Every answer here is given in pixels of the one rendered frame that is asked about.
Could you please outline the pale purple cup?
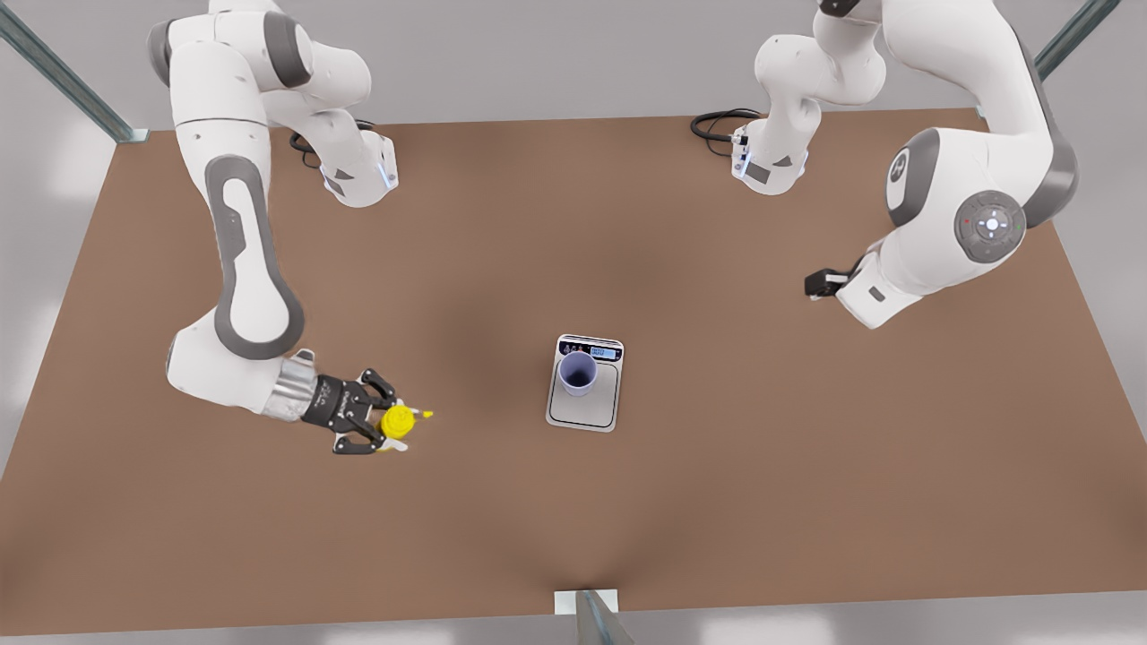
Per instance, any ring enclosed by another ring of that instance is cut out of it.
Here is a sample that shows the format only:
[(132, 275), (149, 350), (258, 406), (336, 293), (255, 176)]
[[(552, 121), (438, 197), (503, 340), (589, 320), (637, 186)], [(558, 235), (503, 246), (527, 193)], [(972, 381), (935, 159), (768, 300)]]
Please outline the pale purple cup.
[(557, 362), (556, 376), (557, 383), (562, 384), (570, 396), (585, 396), (596, 381), (596, 360), (594, 356), (584, 351), (570, 351)]

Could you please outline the yellow capped sauce bottle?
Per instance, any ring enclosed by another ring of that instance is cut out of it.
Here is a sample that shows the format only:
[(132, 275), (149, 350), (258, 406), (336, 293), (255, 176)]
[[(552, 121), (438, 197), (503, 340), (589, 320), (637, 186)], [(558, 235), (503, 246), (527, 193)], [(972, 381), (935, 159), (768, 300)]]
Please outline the yellow capped sauce bottle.
[(388, 407), (375, 423), (375, 429), (382, 436), (375, 452), (406, 451), (409, 446), (404, 440), (409, 432), (419, 421), (430, 419), (434, 411), (430, 409), (406, 407), (398, 401), (393, 407)]

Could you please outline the silver kitchen scale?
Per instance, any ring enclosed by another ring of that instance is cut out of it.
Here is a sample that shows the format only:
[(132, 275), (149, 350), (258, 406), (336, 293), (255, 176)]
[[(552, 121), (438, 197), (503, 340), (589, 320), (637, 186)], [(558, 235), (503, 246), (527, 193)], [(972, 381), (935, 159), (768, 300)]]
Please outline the silver kitchen scale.
[[(562, 356), (574, 350), (594, 356), (598, 364), (596, 381), (590, 393), (582, 397), (565, 393), (556, 376), (557, 363)], [(548, 423), (599, 433), (611, 432), (617, 422), (624, 359), (625, 347), (619, 341), (576, 334), (557, 336), (545, 412)]]

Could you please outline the silver frame post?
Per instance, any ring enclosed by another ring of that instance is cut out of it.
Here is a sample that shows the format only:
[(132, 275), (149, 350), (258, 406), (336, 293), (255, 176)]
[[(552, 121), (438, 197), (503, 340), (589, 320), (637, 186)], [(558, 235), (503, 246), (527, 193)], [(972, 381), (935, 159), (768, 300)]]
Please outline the silver frame post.
[(7, 41), (11, 49), (41, 73), (46, 81), (50, 81), (63, 98), (70, 99), (92, 123), (110, 135), (114, 142), (148, 141), (149, 130), (131, 127), (103, 98), (99, 98), (96, 91), (91, 90), (89, 85), (37, 36), (32, 28), (11, 11), (3, 0), (0, 0), (0, 39)]
[(1031, 53), (1012, 22), (1005, 18), (1005, 24), (1019, 41), (1027, 70), (1030, 73), (1030, 81), (1048, 125), (1054, 124), (1054, 117), (1050, 110), (1048, 95), (1044, 91), (1044, 81), (1118, 8), (1119, 3), (1123, 3), (1123, 0), (1084, 0), (1079, 9), (1074, 11), (1072, 17), (1066, 21), (1066, 24), (1058, 29), (1056, 34), (1050, 38), (1050, 41), (1036, 54)]
[(576, 616), (577, 645), (635, 645), (621, 624), (617, 590), (559, 590), (553, 598), (554, 614)]

